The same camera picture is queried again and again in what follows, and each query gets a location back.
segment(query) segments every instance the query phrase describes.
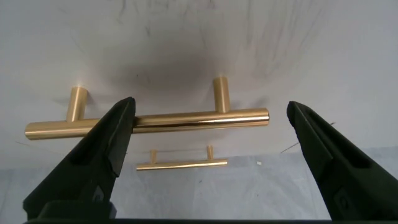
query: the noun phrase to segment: gold cabinet handle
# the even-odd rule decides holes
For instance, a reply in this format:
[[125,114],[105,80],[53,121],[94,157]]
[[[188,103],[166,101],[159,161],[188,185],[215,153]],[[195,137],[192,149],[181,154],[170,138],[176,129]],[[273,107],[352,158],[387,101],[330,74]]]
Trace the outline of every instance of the gold cabinet handle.
[[213,159],[213,146],[207,146],[207,160],[182,162],[156,162],[156,150],[150,151],[150,163],[138,164],[137,170],[179,169],[192,167],[226,166],[227,159]]
[[[132,132],[140,134],[268,125],[269,113],[266,108],[230,110],[226,77],[215,78],[213,89],[215,111],[136,116]],[[26,137],[38,140],[85,136],[99,121],[83,119],[86,97],[87,90],[83,87],[72,88],[66,120],[29,123],[25,128]]]

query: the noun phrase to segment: gold metal rod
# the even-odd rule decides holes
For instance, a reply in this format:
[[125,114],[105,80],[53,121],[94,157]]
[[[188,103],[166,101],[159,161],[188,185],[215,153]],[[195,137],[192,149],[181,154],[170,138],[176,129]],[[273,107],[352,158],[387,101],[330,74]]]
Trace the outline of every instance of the gold metal rod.
[[87,90],[80,86],[73,87],[70,92],[67,122],[75,122],[84,119],[86,102]]
[[207,167],[207,166],[226,166],[227,159],[212,159],[205,161],[187,161],[187,162],[160,162],[155,164],[137,165],[137,170],[156,170],[156,169],[178,169],[191,167]]
[[[25,135],[30,140],[83,137],[98,121],[98,119],[84,119],[75,122],[47,121],[30,123],[25,128]],[[158,114],[137,116],[133,133],[242,128],[266,126],[268,122],[269,113],[265,108],[232,110],[224,114],[213,111]]]
[[227,113],[231,109],[227,78],[215,78],[213,80],[213,90],[216,111],[219,113]]
[[212,145],[207,146],[207,159],[208,160],[213,159],[213,146]]

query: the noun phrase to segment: scratch mark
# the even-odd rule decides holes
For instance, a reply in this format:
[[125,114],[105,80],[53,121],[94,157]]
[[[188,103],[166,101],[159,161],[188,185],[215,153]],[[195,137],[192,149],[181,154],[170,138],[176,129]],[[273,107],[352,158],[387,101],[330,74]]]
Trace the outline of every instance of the scratch mark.
[[24,146],[29,146],[29,147],[31,147],[30,144],[25,144],[25,143],[22,143],[22,142],[19,142],[19,141],[15,141],[15,143],[18,143],[18,144],[21,144],[21,145],[24,145]]
[[137,6],[137,1],[133,0],[132,5],[134,6],[134,9],[136,10],[136,13],[139,14],[138,6]]
[[320,9],[319,12],[317,13],[317,15],[315,16],[314,20],[312,21],[312,24],[311,24],[310,29],[309,29],[308,32],[305,34],[305,36],[304,36],[304,38],[303,38],[303,41],[301,41],[300,46],[298,47],[299,49],[302,48],[304,42],[307,40],[308,36],[309,36],[310,33],[312,32],[313,27],[314,27],[315,24],[318,22],[317,20],[318,20],[318,18],[320,17],[320,15],[321,15],[322,12],[323,12],[323,10]]
[[215,4],[214,0],[208,0],[206,8],[207,9],[215,9],[216,8],[216,4]]
[[60,12],[62,12],[62,13],[65,13],[65,14],[69,14],[64,8],[62,8],[62,7],[57,7],[57,10],[58,11],[60,11]]
[[86,52],[83,50],[83,48],[80,46],[78,41],[74,38],[72,34],[70,34],[70,37],[72,38],[73,43],[75,43],[76,47],[79,49],[79,51],[83,54],[86,54]]
[[118,22],[120,23],[120,24],[122,24],[122,16],[123,16],[123,14],[124,14],[124,11],[126,10],[126,1],[127,0],[122,0],[122,8],[120,9],[120,11],[119,11],[119,15],[118,15]]
[[199,26],[199,33],[201,37],[201,42],[203,43],[203,48],[207,49],[206,39],[205,36],[203,35],[203,28],[201,26]]
[[252,34],[252,27],[251,27],[251,6],[252,6],[252,0],[248,1],[248,8],[246,11],[246,20],[248,21],[248,33],[246,35],[246,44],[250,45],[253,34]]
[[148,37],[150,37],[150,26],[145,26],[145,31]]
[[293,148],[294,146],[296,146],[296,145],[298,145],[298,144],[299,144],[299,142],[296,142],[295,144],[291,145],[291,146],[288,147],[287,149],[285,149],[285,150],[283,150],[282,152],[280,152],[280,154],[282,154],[283,152],[285,152],[285,151],[287,151],[287,150]]

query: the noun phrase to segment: black clamp jaw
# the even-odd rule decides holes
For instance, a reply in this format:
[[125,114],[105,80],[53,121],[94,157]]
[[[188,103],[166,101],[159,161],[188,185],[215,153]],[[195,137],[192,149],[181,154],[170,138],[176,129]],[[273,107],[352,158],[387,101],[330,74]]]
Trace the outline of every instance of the black clamp jaw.
[[311,108],[287,116],[332,220],[398,220],[398,180]]
[[28,220],[114,218],[109,201],[130,142],[136,101],[116,103],[24,200]]

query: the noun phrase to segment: white surface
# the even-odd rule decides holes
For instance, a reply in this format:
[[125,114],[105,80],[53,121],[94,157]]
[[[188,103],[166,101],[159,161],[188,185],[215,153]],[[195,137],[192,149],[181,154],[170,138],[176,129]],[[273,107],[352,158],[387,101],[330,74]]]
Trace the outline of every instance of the white surface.
[[2,1],[0,168],[59,161],[78,141],[29,141],[29,122],[65,119],[70,88],[87,118],[126,96],[137,114],[213,109],[212,78],[232,106],[266,107],[268,127],[132,137],[127,161],[280,152],[297,142],[289,100],[336,122],[359,147],[398,139],[397,1]]

